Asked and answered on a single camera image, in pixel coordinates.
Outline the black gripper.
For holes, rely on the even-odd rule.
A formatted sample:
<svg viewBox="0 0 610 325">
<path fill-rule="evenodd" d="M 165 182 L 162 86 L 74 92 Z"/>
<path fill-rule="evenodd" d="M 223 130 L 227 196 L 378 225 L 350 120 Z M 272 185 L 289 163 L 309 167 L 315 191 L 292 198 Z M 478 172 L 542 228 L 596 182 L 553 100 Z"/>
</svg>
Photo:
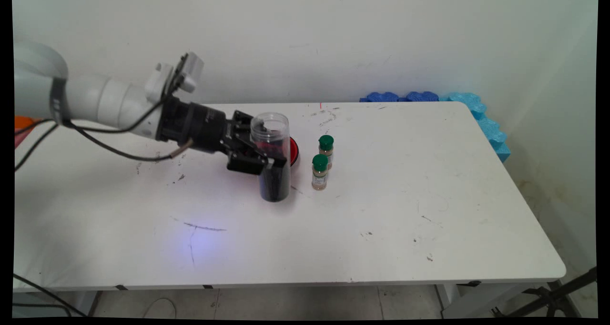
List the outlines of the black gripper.
<svg viewBox="0 0 610 325">
<path fill-rule="evenodd" d="M 157 140 L 174 141 L 179 146 L 192 141 L 190 148 L 196 151 L 222 152 L 227 155 L 227 169 L 230 171 L 261 175 L 266 171 L 284 169 L 288 166 L 285 156 L 262 151 L 241 152 L 241 140 L 250 141 L 252 138 L 253 119 L 253 116 L 238 110 L 228 118 L 220 110 L 182 102 L 170 96 L 162 106 Z"/>
</svg>

